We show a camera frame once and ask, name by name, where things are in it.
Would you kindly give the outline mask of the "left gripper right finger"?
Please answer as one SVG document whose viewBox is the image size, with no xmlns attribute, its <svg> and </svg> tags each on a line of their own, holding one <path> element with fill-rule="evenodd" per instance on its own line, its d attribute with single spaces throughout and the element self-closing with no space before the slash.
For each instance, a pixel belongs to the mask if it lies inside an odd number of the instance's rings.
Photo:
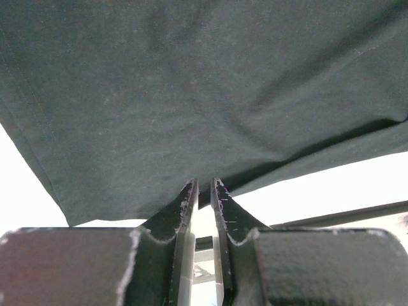
<svg viewBox="0 0 408 306">
<path fill-rule="evenodd" d="M 211 184 L 219 305 L 406 305 L 407 252 L 377 228 L 270 228 Z"/>
</svg>

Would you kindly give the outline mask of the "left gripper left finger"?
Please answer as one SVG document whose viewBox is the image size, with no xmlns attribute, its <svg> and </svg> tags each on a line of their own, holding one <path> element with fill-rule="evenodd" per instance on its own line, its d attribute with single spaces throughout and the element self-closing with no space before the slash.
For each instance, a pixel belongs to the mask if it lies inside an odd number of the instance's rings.
<svg viewBox="0 0 408 306">
<path fill-rule="evenodd" d="M 189 305 L 198 182 L 135 228 L 19 228 L 1 237 L 2 305 Z"/>
</svg>

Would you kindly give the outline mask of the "black t shirt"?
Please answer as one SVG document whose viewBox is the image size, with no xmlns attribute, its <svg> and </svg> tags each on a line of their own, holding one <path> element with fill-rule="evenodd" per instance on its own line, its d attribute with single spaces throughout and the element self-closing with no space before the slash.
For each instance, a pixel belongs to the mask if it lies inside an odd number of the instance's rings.
<svg viewBox="0 0 408 306">
<path fill-rule="evenodd" d="M 407 150 L 406 1 L 2 1 L 1 125 L 68 224 Z"/>
</svg>

